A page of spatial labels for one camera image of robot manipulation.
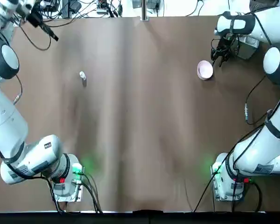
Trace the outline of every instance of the metal pole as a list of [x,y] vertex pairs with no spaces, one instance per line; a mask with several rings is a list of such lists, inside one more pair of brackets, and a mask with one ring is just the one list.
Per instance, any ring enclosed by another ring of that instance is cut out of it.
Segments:
[[142,15],[141,20],[147,20],[147,0],[142,0]]

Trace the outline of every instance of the sticker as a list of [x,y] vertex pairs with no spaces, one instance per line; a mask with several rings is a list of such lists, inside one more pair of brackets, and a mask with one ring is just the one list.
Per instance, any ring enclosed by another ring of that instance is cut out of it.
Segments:
[[270,174],[274,168],[274,165],[261,165],[258,164],[254,170],[254,174]]
[[52,144],[51,144],[51,142],[48,142],[47,144],[44,144],[44,146],[45,146],[45,149],[46,149],[46,148],[50,148],[52,146]]
[[[244,187],[244,183],[237,183],[237,189],[242,189]],[[234,189],[234,183],[231,184],[231,189]]]
[[[34,175],[34,173],[31,172],[26,165],[20,166],[16,170],[18,170],[20,173],[22,173],[26,176],[33,176]],[[9,171],[8,173],[13,179],[18,178],[18,175],[15,174],[13,171]]]
[[54,190],[64,190],[64,189],[65,189],[64,183],[54,185]]

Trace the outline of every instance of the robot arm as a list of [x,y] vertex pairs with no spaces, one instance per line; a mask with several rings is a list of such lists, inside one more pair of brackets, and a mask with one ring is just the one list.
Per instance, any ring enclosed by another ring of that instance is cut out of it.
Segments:
[[[220,35],[221,39],[228,35],[246,35],[268,42],[262,26],[273,43],[264,58],[264,71],[274,84],[280,86],[280,7],[255,14],[261,24],[254,15],[225,12],[218,20],[215,34]],[[226,156],[223,153],[217,157],[211,167],[213,173]],[[213,181],[217,199],[231,201],[235,195],[235,200],[239,200],[245,177],[271,174],[280,174],[280,101],[264,126],[250,138],[238,143],[220,167]]]
[[[34,0],[0,0],[0,31],[13,20],[14,14],[18,14],[58,40],[37,15],[34,6]],[[13,78],[18,71],[16,53],[0,39],[0,84]],[[0,173],[3,181],[14,184],[42,173],[53,182],[57,201],[80,201],[83,186],[77,185],[79,177],[73,171],[82,172],[82,166],[76,156],[63,154],[62,144],[55,135],[27,144],[27,134],[26,121],[0,90],[0,157],[3,160]]]
[[214,33],[221,37],[227,34],[246,35],[267,42],[262,26],[272,43],[280,42],[280,7],[256,12],[255,15],[261,24],[253,14],[224,12],[219,17]]

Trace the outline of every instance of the table surface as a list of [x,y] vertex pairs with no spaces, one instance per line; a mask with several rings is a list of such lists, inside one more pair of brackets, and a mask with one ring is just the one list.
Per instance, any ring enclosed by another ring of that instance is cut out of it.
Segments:
[[[244,101],[264,75],[259,49],[249,61],[230,59],[222,68],[217,62],[209,81],[198,78],[197,64],[210,60],[216,20],[79,19],[55,28],[59,41],[45,52],[17,29],[12,46],[24,93],[16,107],[28,122],[27,142],[58,135],[64,152],[75,154],[96,179],[103,210],[194,209],[217,155],[252,129]],[[48,44],[40,29],[23,27],[39,47]],[[13,99],[19,85],[14,78],[1,89]],[[254,118],[279,98],[280,90],[264,80],[249,99]],[[280,176],[256,181],[262,210],[280,210]],[[212,211],[211,196],[209,188],[199,211]],[[251,188],[237,210],[252,211],[257,200]],[[218,211],[230,207],[216,203]],[[54,209],[46,182],[6,185],[0,177],[0,211]],[[68,209],[92,210],[86,191]]]

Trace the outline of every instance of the cable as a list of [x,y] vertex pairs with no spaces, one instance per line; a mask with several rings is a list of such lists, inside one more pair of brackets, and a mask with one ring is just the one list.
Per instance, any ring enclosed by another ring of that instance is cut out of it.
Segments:
[[198,12],[198,15],[200,14],[200,11],[201,11],[202,7],[204,6],[204,1],[203,0],[201,0],[201,1],[202,1],[202,6],[201,6],[201,8],[200,8],[200,10]]
[[260,26],[260,28],[261,28],[263,34],[265,35],[265,37],[266,37],[266,39],[267,39],[269,45],[272,46],[272,42],[271,42],[270,38],[268,37],[268,35],[266,34],[266,31],[265,31],[265,29],[263,28],[263,26],[262,26],[262,24],[261,24],[261,22],[260,22],[258,16],[257,16],[254,12],[249,12],[249,13],[246,13],[245,15],[248,15],[248,14],[252,14],[252,15],[256,18],[256,20],[257,20],[257,22],[258,22],[258,24],[259,24],[259,26]]
[[256,135],[254,136],[254,138],[250,141],[250,143],[248,144],[248,146],[244,149],[244,151],[239,155],[238,158],[236,158],[236,160],[233,162],[233,169],[236,170],[238,172],[238,174],[240,173],[239,169],[235,167],[235,164],[238,162],[238,160],[243,156],[243,154],[248,150],[248,148],[252,145],[252,143],[255,141],[255,139],[257,138],[257,136],[260,134],[262,128],[263,128],[264,124],[261,124],[259,126],[259,131],[256,133]]
[[86,189],[88,190],[88,192],[90,193],[92,199],[93,199],[93,206],[94,206],[94,209],[97,209],[99,211],[99,213],[103,213],[103,211],[101,210],[101,208],[98,206],[96,200],[94,199],[94,196],[93,196],[93,192],[92,190],[87,186],[87,184],[83,183],[83,186],[86,187]]
[[255,212],[258,212],[258,211],[260,211],[260,207],[262,205],[262,192],[261,192],[260,187],[259,187],[259,185],[257,183],[252,182],[251,184],[253,184],[256,187],[257,191],[258,191],[258,196],[259,196],[258,197],[258,204],[257,204],[257,208],[255,210]]
[[250,131],[249,133],[245,134],[245,135],[244,135],[242,138],[240,138],[240,139],[237,141],[237,143],[231,148],[231,150],[229,151],[229,153],[228,153],[228,154],[225,156],[225,158],[223,159],[221,165],[218,167],[217,171],[214,172],[214,174],[213,174],[213,176],[211,177],[210,181],[209,181],[208,184],[206,185],[206,187],[205,187],[205,189],[204,189],[204,191],[203,191],[203,193],[202,193],[202,195],[201,195],[201,197],[200,197],[200,199],[199,199],[199,201],[198,201],[198,203],[197,203],[195,209],[193,210],[193,212],[196,212],[196,210],[197,210],[197,208],[198,208],[198,206],[199,206],[199,204],[200,204],[200,202],[201,202],[201,200],[202,200],[202,198],[203,198],[203,196],[204,196],[204,194],[205,194],[207,188],[209,187],[211,181],[214,179],[215,175],[218,173],[218,170],[221,168],[221,166],[223,165],[223,163],[226,161],[227,157],[232,153],[232,151],[233,151],[233,149],[235,148],[235,146],[236,146],[239,142],[241,142],[242,140],[244,140],[247,136],[249,136],[250,134],[254,133],[256,130],[258,130],[260,127],[262,127],[262,125],[261,125],[261,126],[258,126],[258,127],[256,127],[256,128],[254,128],[252,131]]
[[22,94],[23,94],[23,86],[22,86],[22,82],[20,81],[20,78],[18,77],[18,75],[15,75],[16,78],[18,79],[19,81],[19,84],[20,84],[20,87],[21,87],[21,91],[20,93],[14,98],[14,105],[16,105],[16,103],[20,100]]
[[196,7],[195,7],[194,11],[192,13],[190,13],[189,15],[192,15],[196,11],[197,6],[198,6],[198,2],[199,2],[199,0],[197,0]]
[[51,26],[51,25],[47,25],[47,26],[48,26],[48,27],[52,27],[52,28],[66,26],[66,25],[69,25],[69,24],[71,24],[72,22],[74,22],[74,20],[80,19],[80,18],[82,18],[84,15],[87,15],[88,13],[91,13],[92,11],[95,11],[95,10],[97,10],[97,8],[95,8],[95,9],[93,9],[93,10],[91,10],[91,11],[85,13],[85,14],[81,14],[81,15],[78,16],[78,17],[77,17],[77,15],[76,15],[74,18],[71,19],[71,21],[69,21],[69,22],[67,22],[67,23],[64,23],[64,24],[61,24],[61,25],[56,25],[56,26]]
[[257,119],[255,122],[253,123],[250,123],[249,122],[249,113],[248,113],[248,99],[251,95],[251,93],[256,89],[257,86],[259,86],[259,84],[266,78],[266,75],[264,75],[262,77],[262,79],[250,90],[250,92],[248,93],[247,97],[246,97],[246,100],[245,100],[245,122],[249,125],[255,125],[256,123],[258,123],[261,119],[263,119],[266,115],[267,115],[267,112],[262,115],[259,119]]
[[97,187],[97,184],[95,183],[95,181],[94,181],[94,179],[93,179],[93,177],[91,175],[89,175],[89,176],[91,177],[92,181],[94,182],[94,186],[95,187],[93,187],[93,185],[91,184],[91,182],[90,182],[90,180],[89,180],[89,178],[88,178],[88,176],[86,174],[82,174],[82,175],[85,176],[87,181],[89,182],[90,188],[91,188],[92,191],[94,191],[94,193],[96,195],[97,203],[98,203],[98,205],[100,207],[100,203],[99,203],[99,200],[98,200],[98,187]]
[[50,37],[50,36],[49,36],[50,42],[49,42],[48,47],[46,47],[46,48],[39,48],[39,47],[37,47],[37,46],[32,42],[32,40],[29,38],[29,36],[26,34],[26,32],[24,31],[24,29],[22,28],[22,26],[21,26],[20,24],[19,24],[19,27],[21,28],[21,30],[23,31],[24,35],[27,37],[27,39],[29,40],[29,42],[30,42],[36,49],[41,50],[41,51],[46,51],[46,50],[48,50],[48,49],[51,47],[51,37]]
[[234,185],[233,185],[233,194],[232,194],[232,201],[231,201],[231,212],[233,213],[234,210],[235,210],[235,200],[234,200],[234,197],[235,197],[235,190],[237,188],[237,184],[238,184],[238,175],[235,179],[235,182],[234,182]]

